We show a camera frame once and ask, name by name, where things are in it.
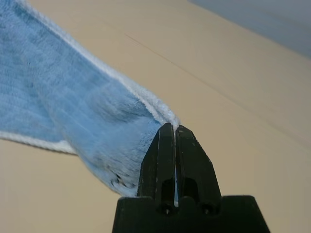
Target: table surface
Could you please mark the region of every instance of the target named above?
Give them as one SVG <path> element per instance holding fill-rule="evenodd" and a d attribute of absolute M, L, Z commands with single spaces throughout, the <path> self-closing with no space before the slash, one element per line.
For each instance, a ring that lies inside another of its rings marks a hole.
<path fill-rule="evenodd" d="M 274 233 L 311 231 L 311 60 L 186 0 L 30 0 L 163 99 Z M 77 156 L 0 140 L 0 232 L 111 232 L 119 195 Z"/>

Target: white towel edge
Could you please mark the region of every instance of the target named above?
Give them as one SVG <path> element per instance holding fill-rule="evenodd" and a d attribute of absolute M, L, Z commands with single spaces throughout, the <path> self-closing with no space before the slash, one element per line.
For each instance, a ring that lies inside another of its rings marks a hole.
<path fill-rule="evenodd" d="M 39 148 L 47 149 L 47 150 L 53 150 L 53 151 L 64 152 L 64 153 L 69 153 L 69 154 L 76 154 L 74 149 L 65 140 L 62 140 L 59 142 L 48 142 L 48 141 L 44 141 L 41 139 L 36 139 L 33 137 L 20 135 L 17 133 L 8 133 L 8 132 L 3 132 L 3 131 L 0 131 L 0 139 L 24 143 L 24 144 L 28 144 L 31 146 L 35 146 L 35 147 L 39 147 Z"/>

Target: gray wall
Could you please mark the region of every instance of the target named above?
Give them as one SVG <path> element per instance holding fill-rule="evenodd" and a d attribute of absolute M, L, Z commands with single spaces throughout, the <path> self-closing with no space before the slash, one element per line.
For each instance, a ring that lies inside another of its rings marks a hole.
<path fill-rule="evenodd" d="M 190 0 L 311 58 L 311 0 Z"/>

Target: screw hole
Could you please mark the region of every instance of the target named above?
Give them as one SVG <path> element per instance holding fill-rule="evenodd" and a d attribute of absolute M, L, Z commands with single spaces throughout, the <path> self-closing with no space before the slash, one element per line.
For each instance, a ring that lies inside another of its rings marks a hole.
<path fill-rule="evenodd" d="M 162 204 L 161 213 L 166 216 L 171 216 L 173 214 L 173 208 L 169 204 Z"/>
<path fill-rule="evenodd" d="M 211 204 L 202 205 L 202 211 L 205 215 L 213 215 L 215 214 L 215 207 Z"/>

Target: microfiber cloth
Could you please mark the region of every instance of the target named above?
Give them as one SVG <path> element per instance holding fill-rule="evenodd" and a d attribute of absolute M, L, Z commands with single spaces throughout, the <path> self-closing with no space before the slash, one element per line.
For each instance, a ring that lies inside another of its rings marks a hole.
<path fill-rule="evenodd" d="M 0 138 L 78 154 L 135 196 L 157 130 L 176 129 L 155 95 L 102 63 L 23 0 L 0 0 Z"/>

